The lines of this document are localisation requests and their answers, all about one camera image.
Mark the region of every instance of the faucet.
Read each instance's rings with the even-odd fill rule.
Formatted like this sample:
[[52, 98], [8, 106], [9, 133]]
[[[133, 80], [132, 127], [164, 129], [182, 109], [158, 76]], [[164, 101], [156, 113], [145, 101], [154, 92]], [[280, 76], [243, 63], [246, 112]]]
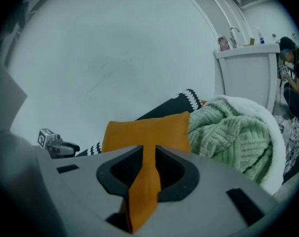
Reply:
[[237, 48], [236, 39], [234, 38], [233, 31], [232, 31], [233, 29], [236, 29], [238, 32], [239, 32], [239, 30], [238, 30], [238, 28], [235, 27], [235, 26], [232, 26], [232, 27], [229, 29], [229, 31], [230, 31], [230, 35], [232, 36], [232, 37], [230, 38], [230, 40], [231, 40], [232, 43], [233, 43], [233, 48]]

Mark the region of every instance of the cushion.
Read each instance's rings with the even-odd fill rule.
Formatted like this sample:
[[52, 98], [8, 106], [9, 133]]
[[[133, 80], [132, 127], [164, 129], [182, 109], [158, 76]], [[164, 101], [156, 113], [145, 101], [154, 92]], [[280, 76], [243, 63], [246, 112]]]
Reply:
[[[196, 92], [193, 89], [186, 89], [184, 92], [177, 94], [177, 96], [169, 99], [165, 103], [141, 116], [137, 120], [162, 118], [172, 114], [180, 114], [183, 112], [192, 113], [203, 107], [203, 103], [206, 101], [200, 101]], [[92, 145], [90, 148], [78, 152], [75, 157], [90, 156], [101, 153], [102, 141]]]
[[155, 146], [190, 152], [188, 140], [189, 112], [163, 118], [131, 122], [109, 122], [102, 153], [130, 146], [143, 146], [143, 166], [128, 191], [128, 210], [132, 232], [135, 233], [157, 207], [161, 191], [155, 167]]

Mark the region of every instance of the green blanket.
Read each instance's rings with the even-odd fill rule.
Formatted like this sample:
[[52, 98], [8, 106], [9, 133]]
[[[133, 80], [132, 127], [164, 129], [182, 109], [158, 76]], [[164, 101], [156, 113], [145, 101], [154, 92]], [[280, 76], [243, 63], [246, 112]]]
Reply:
[[190, 115], [191, 152], [225, 163], [260, 184], [272, 160], [272, 143], [265, 123], [243, 116], [225, 99]]

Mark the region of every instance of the black and white pillow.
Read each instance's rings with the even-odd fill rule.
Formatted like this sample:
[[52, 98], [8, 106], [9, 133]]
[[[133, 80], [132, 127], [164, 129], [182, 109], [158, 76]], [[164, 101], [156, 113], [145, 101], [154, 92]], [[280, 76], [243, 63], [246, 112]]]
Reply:
[[86, 149], [85, 151], [75, 155], [77, 156], [91, 156], [91, 155], [96, 155], [101, 153], [101, 148], [102, 148], [102, 141], [99, 141], [97, 144], [91, 146], [90, 148]]
[[[193, 89], [186, 89], [184, 92], [177, 96], [169, 99], [165, 103], [141, 116], [137, 120], [151, 119], [151, 118], [162, 118], [172, 114], [180, 114], [183, 112], [192, 113], [195, 110], [202, 108], [202, 102]], [[90, 156], [101, 153], [102, 142], [98, 142], [89, 149], [77, 154], [79, 156]]]

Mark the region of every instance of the orange pillow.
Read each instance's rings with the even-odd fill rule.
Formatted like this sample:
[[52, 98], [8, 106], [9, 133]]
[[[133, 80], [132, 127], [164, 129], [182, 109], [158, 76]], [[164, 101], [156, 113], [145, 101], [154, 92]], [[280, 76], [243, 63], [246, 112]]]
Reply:
[[143, 166], [129, 189], [129, 219], [135, 233], [157, 207], [161, 191], [155, 167], [155, 146], [190, 152], [188, 125], [190, 114], [184, 112], [163, 118], [131, 122], [109, 122], [103, 140], [102, 153], [130, 146], [143, 146]]

